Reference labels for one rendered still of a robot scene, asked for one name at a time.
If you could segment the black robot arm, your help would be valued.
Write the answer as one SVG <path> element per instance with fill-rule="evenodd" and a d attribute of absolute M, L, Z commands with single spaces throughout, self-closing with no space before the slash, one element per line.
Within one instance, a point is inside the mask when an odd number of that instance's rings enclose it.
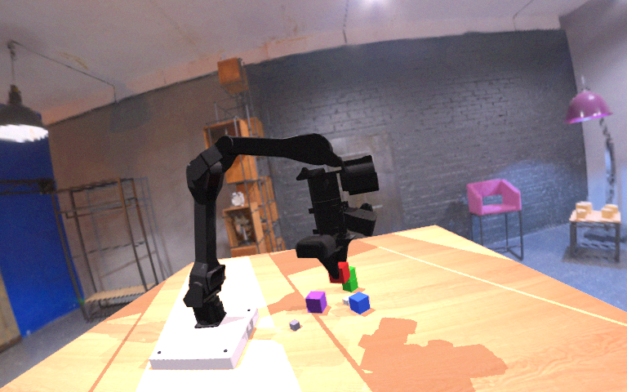
<path fill-rule="evenodd" d="M 195 262 L 190 270 L 189 290 L 183 298 L 186 307 L 193 308 L 197 329 L 219 327 L 227 314 L 217 295 L 227 278 L 225 265 L 216 256 L 216 199 L 225 173 L 239 154 L 341 167 L 342 170 L 330 172 L 323 167 L 313 170 L 302 167 L 296 180 L 307 179 L 312 203 L 340 197 L 336 173 L 340 173 L 342 189 L 349 191 L 349 195 L 379 190 L 371 155 L 343 161 L 333 152 L 331 143 L 317 133 L 287 138 L 225 135 L 201 152 L 186 169 L 187 185 L 194 198 Z M 347 234 L 349 230 L 372 236 L 376 218 L 370 203 L 363 202 L 360 208 L 354 208 L 345 201 L 339 211 L 339 234 Z"/>

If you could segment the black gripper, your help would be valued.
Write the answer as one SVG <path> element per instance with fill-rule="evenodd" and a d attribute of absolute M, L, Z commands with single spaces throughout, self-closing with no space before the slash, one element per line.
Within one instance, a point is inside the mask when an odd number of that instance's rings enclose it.
<path fill-rule="evenodd" d="M 347 261 L 348 246 L 355 234 L 339 234 L 339 211 L 345 201 L 341 197 L 312 203 L 309 214 L 314 214 L 316 228 L 313 234 L 295 245 L 297 258 L 317 258 L 331 277 L 339 278 L 338 262 Z"/>

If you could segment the blue block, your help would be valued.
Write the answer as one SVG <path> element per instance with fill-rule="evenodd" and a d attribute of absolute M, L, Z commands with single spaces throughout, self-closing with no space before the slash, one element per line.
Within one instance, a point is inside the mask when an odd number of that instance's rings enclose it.
<path fill-rule="evenodd" d="M 357 292 L 349 297 L 350 309 L 357 314 L 362 314 L 371 308 L 369 300 L 368 295 Z"/>

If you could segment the green block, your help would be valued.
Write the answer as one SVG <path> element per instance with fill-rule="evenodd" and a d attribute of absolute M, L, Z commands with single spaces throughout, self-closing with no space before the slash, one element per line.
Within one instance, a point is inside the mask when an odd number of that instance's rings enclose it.
<path fill-rule="evenodd" d="M 349 278 L 349 280 L 347 282 L 352 282 L 353 279 L 356 278 L 356 269 L 355 269 L 355 267 L 349 266 L 349 272 L 350 272 L 350 276 L 351 277 Z"/>
<path fill-rule="evenodd" d="M 346 282 L 346 284 L 342 284 L 343 291 L 352 292 L 358 289 L 358 281 L 357 278 L 353 279 L 352 282 Z"/>

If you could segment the purple block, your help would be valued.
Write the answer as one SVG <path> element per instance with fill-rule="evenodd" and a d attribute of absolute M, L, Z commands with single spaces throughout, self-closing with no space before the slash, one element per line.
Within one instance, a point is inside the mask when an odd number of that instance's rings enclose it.
<path fill-rule="evenodd" d="M 308 313 L 322 314 L 327 307 L 325 292 L 310 291 L 305 298 Z"/>

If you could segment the red block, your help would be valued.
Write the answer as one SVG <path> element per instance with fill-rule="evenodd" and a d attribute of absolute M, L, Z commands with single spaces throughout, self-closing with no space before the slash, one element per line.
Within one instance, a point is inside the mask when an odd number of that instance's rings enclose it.
<path fill-rule="evenodd" d="M 329 274 L 329 282 L 330 283 L 339 283 L 339 284 L 346 284 L 346 282 L 349 280 L 350 276 L 350 272 L 349 272 L 349 263 L 348 261 L 342 261 L 342 262 L 338 262 L 339 264 L 339 278 L 338 279 L 334 279 L 333 277 L 331 277 L 331 275 Z"/>

